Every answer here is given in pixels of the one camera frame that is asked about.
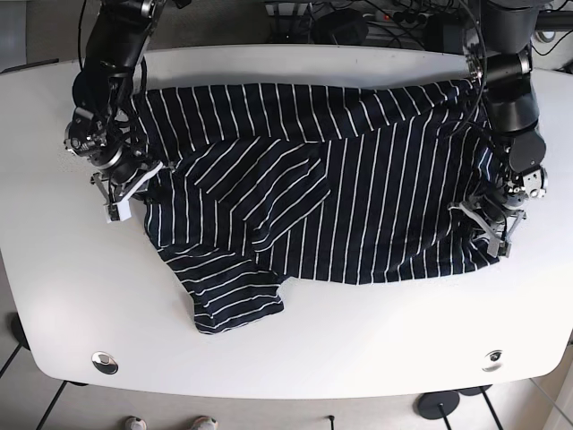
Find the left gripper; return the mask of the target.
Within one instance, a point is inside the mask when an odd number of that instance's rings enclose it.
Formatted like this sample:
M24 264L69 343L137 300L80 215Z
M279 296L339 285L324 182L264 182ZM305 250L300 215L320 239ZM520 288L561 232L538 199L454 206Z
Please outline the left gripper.
M519 224L527 218L524 210L509 210L490 201L452 202L448 205L448 210L461 211L470 218L478 236L487 237L490 241L497 240L505 245L510 243Z

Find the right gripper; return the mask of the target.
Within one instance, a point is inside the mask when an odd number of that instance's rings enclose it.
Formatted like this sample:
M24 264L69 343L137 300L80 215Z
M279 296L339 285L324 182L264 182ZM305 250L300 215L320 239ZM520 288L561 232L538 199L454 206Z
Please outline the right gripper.
M126 161L90 178L103 195L108 207L128 207L130 200L147 190L147 183L162 169L170 169L162 161Z

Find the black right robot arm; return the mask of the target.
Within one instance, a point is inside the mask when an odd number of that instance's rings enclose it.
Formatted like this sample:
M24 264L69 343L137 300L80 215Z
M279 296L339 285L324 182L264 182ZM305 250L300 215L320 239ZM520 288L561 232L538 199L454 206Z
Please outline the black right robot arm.
M130 217L130 199L163 167L146 148L139 109L147 89L144 54L164 7L162 1L103 1L88 40L78 44L64 146L97 170L90 181L111 220Z

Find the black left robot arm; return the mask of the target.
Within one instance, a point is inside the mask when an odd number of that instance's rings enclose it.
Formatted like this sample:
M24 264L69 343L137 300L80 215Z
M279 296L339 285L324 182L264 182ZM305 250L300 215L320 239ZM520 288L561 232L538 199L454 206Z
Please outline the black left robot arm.
M539 131L540 111L532 84L531 38L541 1L463 1L475 46L466 59L479 83L472 108L483 107L487 125L471 116L460 127L480 132L498 162L499 172L483 190L451 204L477 226L488 253L506 256L511 235L526 218L526 202L543 198L548 176L542 163L546 143Z

